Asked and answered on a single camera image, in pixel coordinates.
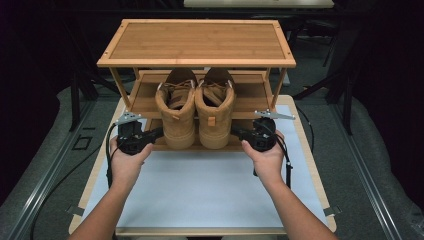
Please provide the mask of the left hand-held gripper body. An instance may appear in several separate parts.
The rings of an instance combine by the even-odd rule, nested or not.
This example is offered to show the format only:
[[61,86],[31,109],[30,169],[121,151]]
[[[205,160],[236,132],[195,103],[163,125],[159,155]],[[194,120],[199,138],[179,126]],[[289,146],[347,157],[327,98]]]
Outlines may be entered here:
[[141,117],[132,112],[124,112],[116,121],[118,127],[118,148],[128,155],[140,153],[149,143],[142,131]]

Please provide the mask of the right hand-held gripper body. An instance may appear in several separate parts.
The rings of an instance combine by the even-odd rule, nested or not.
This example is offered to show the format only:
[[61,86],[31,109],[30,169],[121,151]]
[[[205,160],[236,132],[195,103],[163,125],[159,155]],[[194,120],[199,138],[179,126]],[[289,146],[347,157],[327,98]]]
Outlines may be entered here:
[[269,109],[256,111],[258,119],[253,120],[253,138],[249,141],[251,147],[259,152],[272,149],[276,144],[282,146],[282,139],[275,133],[275,119],[294,120],[294,115],[272,112]]

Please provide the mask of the tan suede boot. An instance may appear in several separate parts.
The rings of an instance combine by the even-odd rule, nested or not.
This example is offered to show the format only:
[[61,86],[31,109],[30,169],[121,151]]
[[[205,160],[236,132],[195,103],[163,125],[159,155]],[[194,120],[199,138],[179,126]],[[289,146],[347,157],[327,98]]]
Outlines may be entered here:
[[155,102],[165,141],[172,149],[185,149],[194,143],[196,86],[196,76],[190,69],[176,68],[157,87]]
[[195,104],[204,147],[221,149],[228,144],[235,99],[235,83],[226,69],[211,68],[200,80]]

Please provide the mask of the wooden shoe rack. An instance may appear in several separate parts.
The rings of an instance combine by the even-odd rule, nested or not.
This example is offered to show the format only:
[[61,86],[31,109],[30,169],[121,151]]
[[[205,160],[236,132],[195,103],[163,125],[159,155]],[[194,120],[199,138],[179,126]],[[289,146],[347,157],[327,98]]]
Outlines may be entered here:
[[187,67],[202,78],[225,68],[236,84],[235,123],[251,125],[256,110],[273,111],[296,61],[276,20],[124,19],[97,61],[112,73],[121,105],[161,125],[155,91],[172,69]]

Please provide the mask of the person's left hand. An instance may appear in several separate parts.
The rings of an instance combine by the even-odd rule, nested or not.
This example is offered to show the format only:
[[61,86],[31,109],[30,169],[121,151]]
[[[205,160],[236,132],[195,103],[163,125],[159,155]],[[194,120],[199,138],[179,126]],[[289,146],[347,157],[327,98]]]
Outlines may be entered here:
[[110,150],[113,152],[112,163],[112,187],[120,189],[131,189],[140,174],[144,161],[153,150],[151,143],[135,155],[123,153],[117,144],[117,137],[113,137],[110,142]]

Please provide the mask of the person's right hand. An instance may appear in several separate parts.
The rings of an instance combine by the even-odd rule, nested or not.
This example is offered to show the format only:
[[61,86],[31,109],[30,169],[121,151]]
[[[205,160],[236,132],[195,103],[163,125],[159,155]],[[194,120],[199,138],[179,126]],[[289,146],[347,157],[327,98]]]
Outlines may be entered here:
[[264,152],[254,150],[246,140],[241,141],[241,146],[244,152],[252,159],[254,170],[263,185],[283,183],[281,171],[284,150],[278,144]]

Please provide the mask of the white table mat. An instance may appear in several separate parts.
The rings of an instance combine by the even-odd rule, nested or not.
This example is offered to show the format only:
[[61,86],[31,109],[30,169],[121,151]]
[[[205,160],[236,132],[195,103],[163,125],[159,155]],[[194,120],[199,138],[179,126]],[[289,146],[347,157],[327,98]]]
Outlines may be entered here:
[[283,229],[253,175],[252,160],[241,150],[153,151],[117,227],[120,233],[137,228]]

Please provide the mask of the black metal stand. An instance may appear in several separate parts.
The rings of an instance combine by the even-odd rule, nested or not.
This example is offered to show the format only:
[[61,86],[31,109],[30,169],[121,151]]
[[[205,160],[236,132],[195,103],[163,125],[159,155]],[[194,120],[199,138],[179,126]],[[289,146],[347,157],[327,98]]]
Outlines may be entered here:
[[65,18],[63,27],[72,44],[72,52],[70,53],[73,66],[73,77],[70,85],[72,123],[70,131],[74,131],[80,123],[80,93],[87,100],[96,101],[99,94],[94,87],[95,83],[117,94],[119,94],[119,90],[115,84],[108,82],[100,75],[78,22],[72,18]]
[[351,111],[352,111],[352,88],[351,74],[352,50],[356,44],[358,34],[355,31],[341,30],[334,46],[334,52],[330,62],[327,76],[318,83],[293,96],[295,100],[301,100],[322,87],[329,87],[325,100],[329,104],[337,104],[342,100],[342,126],[351,135]]

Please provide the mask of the metal floor rail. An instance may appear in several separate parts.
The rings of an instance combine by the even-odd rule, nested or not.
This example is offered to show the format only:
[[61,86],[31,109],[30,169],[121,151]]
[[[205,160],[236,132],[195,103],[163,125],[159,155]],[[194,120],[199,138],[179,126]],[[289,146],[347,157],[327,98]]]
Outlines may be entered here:
[[23,240],[77,138],[82,124],[95,108],[95,101],[83,103],[80,119],[73,123],[71,106],[63,102],[52,129],[43,140],[18,184],[0,208],[4,224],[2,240]]
[[350,135],[345,129],[342,121],[342,113],[338,106],[330,104],[329,109],[333,117],[335,118],[336,124],[339,131],[341,132],[344,141],[347,143],[350,153],[353,156],[353,164],[355,166],[357,175],[360,182],[366,192],[369,202],[372,206],[373,212],[377,217],[379,224],[386,236],[387,240],[403,240],[394,219],[389,212],[389,209],[374,181],[374,178],[369,171],[363,155],[361,154],[353,135]]

